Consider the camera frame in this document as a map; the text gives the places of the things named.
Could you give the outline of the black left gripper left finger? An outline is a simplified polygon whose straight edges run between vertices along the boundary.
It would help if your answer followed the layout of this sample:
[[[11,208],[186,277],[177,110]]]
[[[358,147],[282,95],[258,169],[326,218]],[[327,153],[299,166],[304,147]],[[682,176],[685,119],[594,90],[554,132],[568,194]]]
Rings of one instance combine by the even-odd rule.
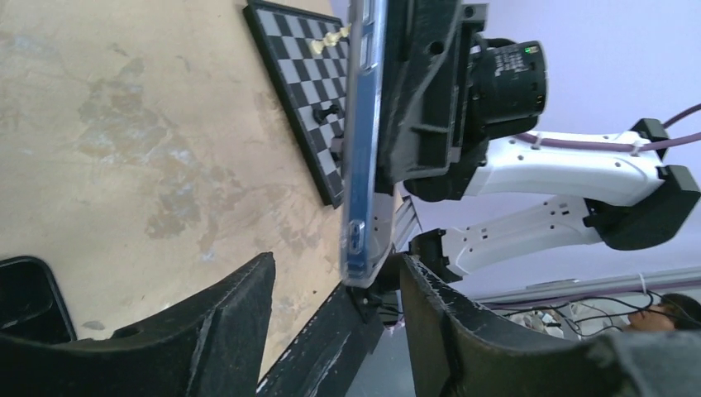
[[[1,339],[4,396],[252,396],[272,307],[274,256],[103,340]]]

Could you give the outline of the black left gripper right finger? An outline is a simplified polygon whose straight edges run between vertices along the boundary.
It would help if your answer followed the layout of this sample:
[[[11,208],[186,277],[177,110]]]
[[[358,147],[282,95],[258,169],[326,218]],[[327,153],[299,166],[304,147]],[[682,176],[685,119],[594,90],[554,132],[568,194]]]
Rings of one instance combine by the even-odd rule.
[[[518,325],[403,256],[399,279],[418,396],[697,396],[698,332],[582,342]]]

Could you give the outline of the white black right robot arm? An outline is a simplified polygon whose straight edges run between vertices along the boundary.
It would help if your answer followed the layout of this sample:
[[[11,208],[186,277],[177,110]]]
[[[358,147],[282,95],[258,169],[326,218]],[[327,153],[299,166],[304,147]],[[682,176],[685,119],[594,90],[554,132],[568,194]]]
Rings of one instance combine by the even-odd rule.
[[[436,228],[410,251],[444,280],[560,246],[637,251],[673,238],[700,198],[667,165],[675,140],[643,118],[618,134],[539,132],[547,97],[538,41],[484,36],[487,7],[392,1],[384,39],[378,174],[429,203],[500,193],[543,203]]]

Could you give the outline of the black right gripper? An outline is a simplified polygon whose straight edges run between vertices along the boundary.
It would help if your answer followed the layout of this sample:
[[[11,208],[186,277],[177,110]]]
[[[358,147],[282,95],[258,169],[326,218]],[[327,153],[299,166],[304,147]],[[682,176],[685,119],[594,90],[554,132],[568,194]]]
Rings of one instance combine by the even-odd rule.
[[[390,1],[379,116],[378,190],[425,202],[460,200],[486,164],[475,69],[487,5]]]

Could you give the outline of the blue phone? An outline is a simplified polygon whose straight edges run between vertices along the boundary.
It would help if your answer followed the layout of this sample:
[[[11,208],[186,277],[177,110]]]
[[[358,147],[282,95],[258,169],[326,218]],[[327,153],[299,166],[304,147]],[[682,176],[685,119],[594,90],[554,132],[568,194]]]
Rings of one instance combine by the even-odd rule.
[[[366,289],[390,252],[393,234],[393,187],[376,189],[388,4],[353,1],[349,20],[340,271],[344,285]]]

